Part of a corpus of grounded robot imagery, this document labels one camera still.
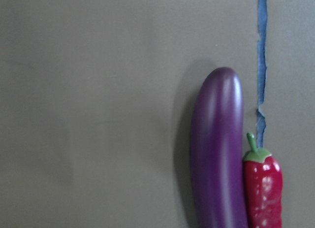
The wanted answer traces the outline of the red chili pepper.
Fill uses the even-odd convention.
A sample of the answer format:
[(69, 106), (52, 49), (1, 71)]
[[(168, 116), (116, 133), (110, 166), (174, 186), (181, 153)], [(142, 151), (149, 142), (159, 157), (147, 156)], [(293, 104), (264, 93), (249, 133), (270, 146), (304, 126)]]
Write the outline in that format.
[(257, 146), (253, 133), (247, 133), (247, 140), (250, 150), (243, 157), (243, 178), (249, 227), (281, 228), (281, 166), (270, 151)]

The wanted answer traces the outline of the purple eggplant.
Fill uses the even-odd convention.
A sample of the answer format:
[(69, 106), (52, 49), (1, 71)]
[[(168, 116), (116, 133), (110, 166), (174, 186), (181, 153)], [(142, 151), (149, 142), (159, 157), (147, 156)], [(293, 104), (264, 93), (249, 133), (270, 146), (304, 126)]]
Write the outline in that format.
[(190, 174), (202, 228), (246, 228), (243, 176), (243, 95), (228, 67), (212, 71), (198, 94), (190, 131)]

